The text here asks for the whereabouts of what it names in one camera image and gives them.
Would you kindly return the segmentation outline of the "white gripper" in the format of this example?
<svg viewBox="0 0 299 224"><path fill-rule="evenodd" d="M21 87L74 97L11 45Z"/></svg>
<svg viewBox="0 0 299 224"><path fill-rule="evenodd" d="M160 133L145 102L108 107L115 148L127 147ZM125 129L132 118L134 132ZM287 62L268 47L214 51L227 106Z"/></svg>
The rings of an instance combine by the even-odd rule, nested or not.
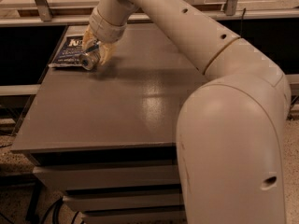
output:
<svg viewBox="0 0 299 224"><path fill-rule="evenodd" d="M82 50L98 49L98 63L103 65L111 59L116 50L115 42L123 36L127 10L96 7L89 18L89 24L82 38Z"/></svg>

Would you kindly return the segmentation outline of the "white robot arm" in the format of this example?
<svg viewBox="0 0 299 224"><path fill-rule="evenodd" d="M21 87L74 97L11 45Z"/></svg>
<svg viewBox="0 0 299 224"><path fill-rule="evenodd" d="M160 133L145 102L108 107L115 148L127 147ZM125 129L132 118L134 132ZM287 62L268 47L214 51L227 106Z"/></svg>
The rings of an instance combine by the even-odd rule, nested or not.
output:
<svg viewBox="0 0 299 224"><path fill-rule="evenodd" d="M182 0L100 0L85 46L101 59L142 9L206 77L177 123L188 224L286 224L283 130L291 89L282 70L249 42Z"/></svg>

